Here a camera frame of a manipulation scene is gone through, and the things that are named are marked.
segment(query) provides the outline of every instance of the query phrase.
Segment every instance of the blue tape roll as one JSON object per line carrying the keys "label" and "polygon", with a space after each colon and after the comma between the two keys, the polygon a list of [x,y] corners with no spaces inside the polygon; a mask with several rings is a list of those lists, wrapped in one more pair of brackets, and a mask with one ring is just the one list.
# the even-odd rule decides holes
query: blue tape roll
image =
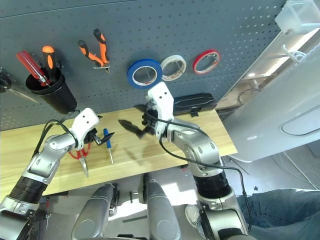
{"label": "blue tape roll", "polygon": [[[139,82],[134,78],[136,71],[144,67],[151,68],[155,71],[153,79],[146,83]],[[128,71],[126,72],[126,78],[128,79],[129,84],[136,89],[149,89],[161,81],[162,68],[160,63],[155,60],[149,58],[140,59],[129,67]]]}

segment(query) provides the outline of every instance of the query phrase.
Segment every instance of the red tape roll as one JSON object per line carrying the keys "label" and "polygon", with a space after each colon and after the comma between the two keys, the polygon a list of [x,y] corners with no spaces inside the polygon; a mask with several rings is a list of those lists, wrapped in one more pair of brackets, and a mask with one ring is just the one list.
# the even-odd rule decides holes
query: red tape roll
{"label": "red tape roll", "polygon": [[[206,69],[204,70],[197,70],[197,65],[198,63],[203,59],[205,58],[206,56],[211,56],[215,54],[215,60],[212,62],[212,64],[207,67]],[[215,50],[215,49],[209,49],[209,50],[206,50],[202,53],[200,53],[194,60],[193,64],[192,64],[192,68],[193,68],[193,71],[198,74],[198,75],[202,75],[202,74],[207,74],[209,72],[211,72],[217,65],[218,63],[220,62],[221,60],[221,55],[220,53]]]}

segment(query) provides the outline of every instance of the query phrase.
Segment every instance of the screwdriver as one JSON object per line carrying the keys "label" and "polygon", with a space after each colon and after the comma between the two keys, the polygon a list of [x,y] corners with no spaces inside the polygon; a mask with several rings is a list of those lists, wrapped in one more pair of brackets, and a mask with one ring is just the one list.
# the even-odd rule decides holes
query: screwdriver
{"label": "screwdriver", "polygon": [[[108,129],[104,128],[103,129],[103,135],[106,136],[108,134],[109,134]],[[106,141],[106,148],[109,149],[111,163],[114,164],[114,159],[112,158],[112,154],[111,154],[111,142],[110,142],[110,139],[108,141]]]}
{"label": "screwdriver", "polygon": [[49,80],[51,83],[55,83],[57,81],[57,63],[55,57],[55,50],[52,46],[46,45],[42,48],[45,68],[48,72]]}
{"label": "screwdriver", "polygon": [[29,55],[27,51],[20,51],[16,54],[18,60],[24,65],[24,67],[32,74],[32,76],[37,79],[41,86],[50,87],[50,81],[45,76],[44,72],[40,67],[35,63],[33,58]]}

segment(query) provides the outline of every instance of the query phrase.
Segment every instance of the jeans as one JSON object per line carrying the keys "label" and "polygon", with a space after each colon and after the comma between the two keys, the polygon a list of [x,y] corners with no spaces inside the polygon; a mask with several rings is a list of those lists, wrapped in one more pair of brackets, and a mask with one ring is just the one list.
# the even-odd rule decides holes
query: jeans
{"label": "jeans", "polygon": [[[245,221],[248,209],[237,197]],[[277,189],[248,197],[257,240],[320,240],[320,190]]]}

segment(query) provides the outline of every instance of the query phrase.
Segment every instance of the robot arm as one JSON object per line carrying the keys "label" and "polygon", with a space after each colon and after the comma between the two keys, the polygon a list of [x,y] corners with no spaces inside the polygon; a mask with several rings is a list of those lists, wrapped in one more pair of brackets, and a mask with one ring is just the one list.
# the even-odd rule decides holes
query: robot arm
{"label": "robot arm", "polygon": [[244,216],[224,170],[201,165],[223,167],[216,144],[199,126],[174,118],[174,99],[164,82],[148,91],[147,100],[142,123],[147,125],[148,132],[155,134],[161,145],[162,139],[175,144],[189,160],[207,239],[237,239],[237,236],[252,239],[248,236]]}
{"label": "robot arm", "polygon": [[[90,109],[84,109],[75,117],[68,133],[48,137],[41,152],[35,154],[22,176],[0,204],[0,239],[24,239],[32,224],[29,219],[39,208],[39,200],[58,170],[60,159],[73,148],[80,150],[88,133],[92,138],[99,117]],[[113,133],[99,142],[105,142]]]}

